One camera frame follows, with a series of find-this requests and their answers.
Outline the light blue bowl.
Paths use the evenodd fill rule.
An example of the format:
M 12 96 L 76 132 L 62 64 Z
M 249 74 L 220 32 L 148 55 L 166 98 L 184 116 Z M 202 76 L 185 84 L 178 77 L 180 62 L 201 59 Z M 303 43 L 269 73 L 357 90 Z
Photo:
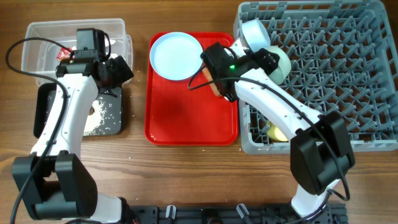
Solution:
M 243 23 L 242 32 L 244 39 L 253 52 L 271 46 L 269 34 L 259 19 L 253 19 Z

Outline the green bowl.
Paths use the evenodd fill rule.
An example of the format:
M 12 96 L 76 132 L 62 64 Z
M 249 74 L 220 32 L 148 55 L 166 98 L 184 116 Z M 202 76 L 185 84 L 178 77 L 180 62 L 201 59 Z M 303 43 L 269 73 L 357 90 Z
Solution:
M 277 68 L 267 75 L 274 83 L 281 85 L 291 71 L 290 59 L 282 49 L 276 46 L 269 46 L 266 50 L 279 56 Z

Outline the brown food scrap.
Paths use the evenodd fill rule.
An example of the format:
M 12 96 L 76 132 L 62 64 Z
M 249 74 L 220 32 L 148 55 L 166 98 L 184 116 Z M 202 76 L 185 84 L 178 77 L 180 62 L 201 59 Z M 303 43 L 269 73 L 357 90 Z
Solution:
M 95 109 L 93 107 L 91 107 L 89 110 L 89 115 L 91 116 L 94 112 L 95 112 Z

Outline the red snack wrapper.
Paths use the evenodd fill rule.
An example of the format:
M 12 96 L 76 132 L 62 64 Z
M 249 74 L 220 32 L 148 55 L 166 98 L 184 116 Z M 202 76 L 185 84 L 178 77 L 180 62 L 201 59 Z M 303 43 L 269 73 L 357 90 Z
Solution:
M 66 48 L 66 49 L 65 48 L 61 48 L 59 53 L 58 53 L 58 55 L 56 56 L 56 59 L 58 61 L 61 61 L 61 60 L 66 59 L 66 58 L 70 58 L 70 55 L 71 55 L 72 51 L 73 50 L 71 48 Z

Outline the light blue plate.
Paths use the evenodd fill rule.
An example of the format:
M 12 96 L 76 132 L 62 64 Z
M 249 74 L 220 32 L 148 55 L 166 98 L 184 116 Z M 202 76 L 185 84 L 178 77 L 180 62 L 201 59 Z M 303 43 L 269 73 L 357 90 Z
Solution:
M 194 36 L 184 32 L 169 32 L 152 44 L 149 61 L 162 78 L 181 81 L 199 71 L 202 52 L 203 47 Z

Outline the yellow plastic cup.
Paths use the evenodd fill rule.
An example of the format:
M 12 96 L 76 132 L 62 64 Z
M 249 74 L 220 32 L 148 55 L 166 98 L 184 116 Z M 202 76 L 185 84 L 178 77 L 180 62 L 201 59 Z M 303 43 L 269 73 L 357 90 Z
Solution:
M 288 142 L 289 140 L 285 137 L 285 135 L 282 133 L 282 131 L 277 128 L 276 125 L 271 123 L 270 121 L 267 122 L 267 125 L 269 125 L 269 129 L 266 131 L 266 134 L 269 138 L 275 141 L 279 142 Z

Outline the white napkin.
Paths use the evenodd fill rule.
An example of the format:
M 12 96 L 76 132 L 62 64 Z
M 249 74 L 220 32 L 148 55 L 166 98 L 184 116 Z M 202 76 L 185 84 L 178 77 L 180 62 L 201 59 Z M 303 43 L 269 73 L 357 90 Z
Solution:
M 111 47 L 112 47 L 112 45 L 114 45 L 116 43 L 116 41 L 115 40 L 110 40 L 110 41 L 106 41 L 105 42 L 105 47 L 108 49 L 108 53 L 110 53 L 110 57 L 111 58 L 114 58 L 114 57 L 117 57 L 118 55 L 117 54 L 114 54 L 114 53 L 112 53 L 111 52 Z

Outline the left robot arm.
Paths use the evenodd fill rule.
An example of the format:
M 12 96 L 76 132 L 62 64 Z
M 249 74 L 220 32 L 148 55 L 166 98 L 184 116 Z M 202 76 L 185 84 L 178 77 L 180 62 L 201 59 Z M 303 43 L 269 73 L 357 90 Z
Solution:
M 47 123 L 30 155 L 18 157 L 12 175 L 19 189 L 16 210 L 24 203 L 34 220 L 134 223 L 136 216 L 125 198 L 98 192 L 94 178 L 80 160 L 89 110 L 99 88 L 114 88 L 132 78 L 122 56 L 64 59 L 57 67 L 58 85 Z

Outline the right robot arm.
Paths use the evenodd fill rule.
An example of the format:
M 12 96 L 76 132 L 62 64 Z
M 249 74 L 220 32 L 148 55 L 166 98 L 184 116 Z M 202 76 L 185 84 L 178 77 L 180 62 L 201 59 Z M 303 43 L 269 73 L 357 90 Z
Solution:
M 278 47 L 258 52 L 239 50 L 232 72 L 237 97 L 255 107 L 290 143 L 290 170 L 298 183 L 291 201 L 295 213 L 309 220 L 320 213 L 355 158 L 344 119 L 323 115 L 296 100 L 280 84 L 291 71 L 287 54 Z

